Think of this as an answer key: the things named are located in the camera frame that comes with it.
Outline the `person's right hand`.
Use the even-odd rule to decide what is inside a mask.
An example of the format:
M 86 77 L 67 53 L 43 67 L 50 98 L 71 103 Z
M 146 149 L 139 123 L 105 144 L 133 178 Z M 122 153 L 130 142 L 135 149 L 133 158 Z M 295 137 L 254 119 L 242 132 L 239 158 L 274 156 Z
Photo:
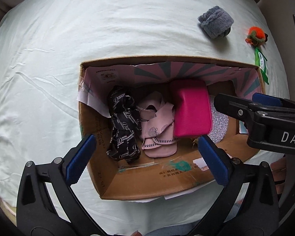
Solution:
M 286 157 L 282 157 L 281 159 L 270 164 L 274 183 L 276 185 L 277 194 L 282 194 L 286 181 L 286 173 L 287 173 L 287 163 Z

